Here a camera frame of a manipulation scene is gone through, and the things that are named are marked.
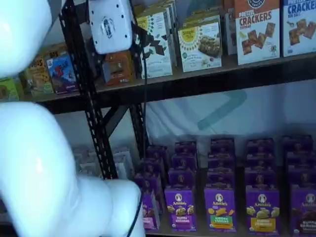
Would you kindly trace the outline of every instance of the robotic arm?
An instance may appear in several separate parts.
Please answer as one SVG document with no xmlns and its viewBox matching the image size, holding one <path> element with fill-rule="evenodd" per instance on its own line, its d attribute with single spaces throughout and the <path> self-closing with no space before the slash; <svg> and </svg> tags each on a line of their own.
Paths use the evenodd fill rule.
<svg viewBox="0 0 316 237">
<path fill-rule="evenodd" d="M 16 75 L 30 65 L 64 3 L 1 2 L 0 78 Z M 127 3 L 89 1 L 90 10 L 94 9 L 90 16 L 95 27 L 92 35 L 99 53 L 130 48 L 131 11 Z M 128 235 L 141 198 L 139 188 L 131 181 L 76 176 L 68 142 L 45 108 L 24 102 L 0 104 L 0 144 L 0 196 L 19 236 Z M 129 236 L 145 236 L 141 211 Z"/>
</svg>

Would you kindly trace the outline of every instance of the bunny logo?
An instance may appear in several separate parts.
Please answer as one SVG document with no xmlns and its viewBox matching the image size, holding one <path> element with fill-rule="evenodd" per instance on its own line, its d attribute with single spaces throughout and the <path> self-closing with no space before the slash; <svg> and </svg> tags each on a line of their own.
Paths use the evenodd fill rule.
<svg viewBox="0 0 316 237">
<path fill-rule="evenodd" d="M 259 202 L 261 202 L 261 203 L 265 203 L 265 202 L 267 201 L 267 197 L 266 197 L 264 194 L 260 194 L 260 195 L 258 196 L 258 200 L 259 200 Z"/>
<path fill-rule="evenodd" d="M 176 194 L 176 201 L 177 202 L 181 202 L 182 201 L 182 196 L 181 196 L 181 194 Z"/>
<path fill-rule="evenodd" d="M 224 200 L 223 195 L 221 195 L 221 194 L 215 195 L 215 199 L 216 199 L 218 202 L 222 202 L 222 201 Z"/>
<path fill-rule="evenodd" d="M 306 195 L 306 201 L 308 203 L 313 203 L 315 201 L 315 195 L 314 194 L 307 194 Z"/>
</svg>

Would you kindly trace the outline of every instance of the annie's logo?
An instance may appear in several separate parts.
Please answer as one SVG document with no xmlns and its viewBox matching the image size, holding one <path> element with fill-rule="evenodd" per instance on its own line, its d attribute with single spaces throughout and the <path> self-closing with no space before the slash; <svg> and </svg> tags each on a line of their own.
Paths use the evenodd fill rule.
<svg viewBox="0 0 316 237">
<path fill-rule="evenodd" d="M 255 203 L 255 206 L 271 206 L 271 204 L 267 202 L 267 197 L 264 194 L 259 194 L 258 201 L 259 203 Z"/>
<path fill-rule="evenodd" d="M 252 8 L 259 8 L 265 3 L 265 0 L 248 0 L 249 6 Z"/>
<path fill-rule="evenodd" d="M 186 205 L 186 202 L 182 201 L 182 195 L 181 194 L 176 194 L 175 196 L 176 201 L 173 202 L 173 205 Z"/>
<path fill-rule="evenodd" d="M 307 194 L 305 199 L 306 203 L 302 203 L 302 206 L 316 206 L 314 194 Z"/>
<path fill-rule="evenodd" d="M 216 205 L 216 206 L 227 206 L 227 202 L 224 202 L 223 195 L 217 194 L 217 195 L 215 195 L 215 199 L 216 199 L 216 201 L 213 202 L 213 205 Z"/>
</svg>

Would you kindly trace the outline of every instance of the granola bar box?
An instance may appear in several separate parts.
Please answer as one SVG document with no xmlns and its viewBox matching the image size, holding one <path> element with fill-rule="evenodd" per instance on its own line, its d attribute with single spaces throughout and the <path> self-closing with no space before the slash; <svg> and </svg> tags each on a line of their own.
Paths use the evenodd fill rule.
<svg viewBox="0 0 316 237">
<path fill-rule="evenodd" d="M 142 190 L 143 192 L 143 221 L 145 230 L 158 230 L 160 219 L 154 190 Z"/>
<path fill-rule="evenodd" d="M 204 188 L 207 224 L 211 231 L 235 232 L 236 207 L 232 185 L 206 184 Z"/>
<path fill-rule="evenodd" d="M 195 188 L 175 185 L 164 190 L 173 231 L 196 231 Z"/>
<path fill-rule="evenodd" d="M 218 21 L 188 24 L 179 29 L 178 35 L 183 72 L 222 66 L 222 44 Z"/>
<path fill-rule="evenodd" d="M 280 57 L 277 0 L 235 0 L 238 64 Z"/>
<path fill-rule="evenodd" d="M 291 185 L 291 222 L 293 236 L 316 235 L 316 186 Z"/>
<path fill-rule="evenodd" d="M 283 55 L 316 52 L 316 1 L 283 1 Z"/>
<path fill-rule="evenodd" d="M 279 190 L 271 175 L 251 177 L 246 185 L 247 227 L 254 235 L 279 235 Z"/>
</svg>

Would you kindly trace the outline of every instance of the white box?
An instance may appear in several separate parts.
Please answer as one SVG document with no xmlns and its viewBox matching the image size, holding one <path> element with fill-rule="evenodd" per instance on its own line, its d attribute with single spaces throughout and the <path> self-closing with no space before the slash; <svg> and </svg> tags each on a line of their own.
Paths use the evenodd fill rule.
<svg viewBox="0 0 316 237">
<path fill-rule="evenodd" d="M 143 57 L 146 58 L 147 78 L 172 75 L 172 46 L 166 10 L 157 8 L 143 12 L 137 17 L 137 23 L 148 32 L 144 47 L 145 55 L 141 54 L 143 68 Z"/>
<path fill-rule="evenodd" d="M 238 64 L 280 57 L 278 0 L 235 0 Z"/>
<path fill-rule="evenodd" d="M 316 52 L 316 1 L 283 1 L 283 55 Z"/>
<path fill-rule="evenodd" d="M 219 22 L 210 21 L 179 30 L 182 67 L 184 72 L 222 66 Z"/>
</svg>

